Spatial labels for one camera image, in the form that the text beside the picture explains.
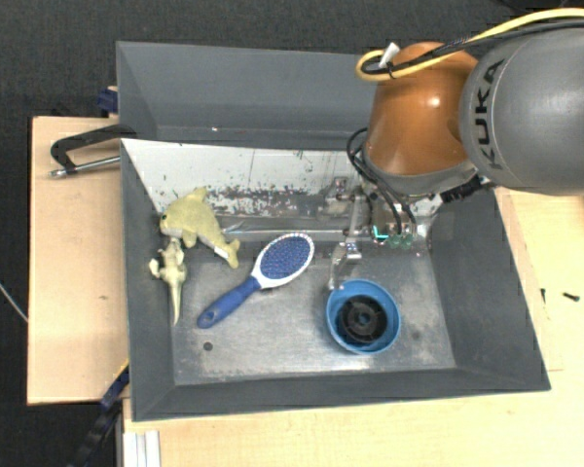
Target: plastic toy animal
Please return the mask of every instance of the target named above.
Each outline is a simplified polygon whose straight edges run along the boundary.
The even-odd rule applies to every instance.
[[[226,241],[214,211],[204,202],[206,195],[207,189],[201,187],[173,202],[160,220],[160,230],[164,235],[181,238],[188,248],[195,246],[199,239],[236,269],[240,242]]]
[[[164,266],[160,268],[158,260],[149,262],[149,270],[156,278],[161,278],[168,284],[168,292],[173,305],[173,325],[179,319],[182,303],[182,284],[186,280],[187,269],[184,265],[184,252],[179,238],[172,237],[166,249],[158,251],[163,257]]]

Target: screw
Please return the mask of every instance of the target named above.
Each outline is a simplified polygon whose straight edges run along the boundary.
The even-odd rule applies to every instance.
[[[569,298],[570,300],[575,301],[576,303],[578,301],[580,301],[580,297],[579,296],[574,296],[573,294],[569,294],[567,292],[563,292],[563,296],[565,296],[566,298]]]

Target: table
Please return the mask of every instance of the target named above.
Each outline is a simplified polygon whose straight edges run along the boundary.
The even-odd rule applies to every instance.
[[[33,120],[30,405],[98,400],[128,356],[119,167],[47,176],[55,140],[112,123]],[[158,429],[165,467],[583,466],[584,197],[496,193],[551,391],[138,423],[126,397],[125,430]]]

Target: blue cup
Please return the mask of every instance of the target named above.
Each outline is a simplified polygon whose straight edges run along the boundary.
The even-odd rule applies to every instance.
[[[376,338],[352,338],[350,329],[343,326],[343,309],[349,309],[350,303],[361,300],[362,305],[378,305],[384,313],[381,315],[381,327],[377,327],[377,321],[371,321],[364,312],[358,312],[357,322],[360,327],[365,323],[373,323],[375,332],[379,332]],[[396,301],[379,284],[370,280],[355,278],[347,280],[340,289],[331,292],[326,307],[326,318],[329,332],[333,339],[343,348],[357,354],[378,354],[391,347],[400,333],[400,312]]]

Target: hairbrush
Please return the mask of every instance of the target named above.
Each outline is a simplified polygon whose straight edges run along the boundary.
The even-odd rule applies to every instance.
[[[313,241],[304,233],[287,233],[276,238],[262,249],[249,277],[208,306],[199,316],[197,325],[209,329],[254,292],[290,282],[310,265],[313,250]]]

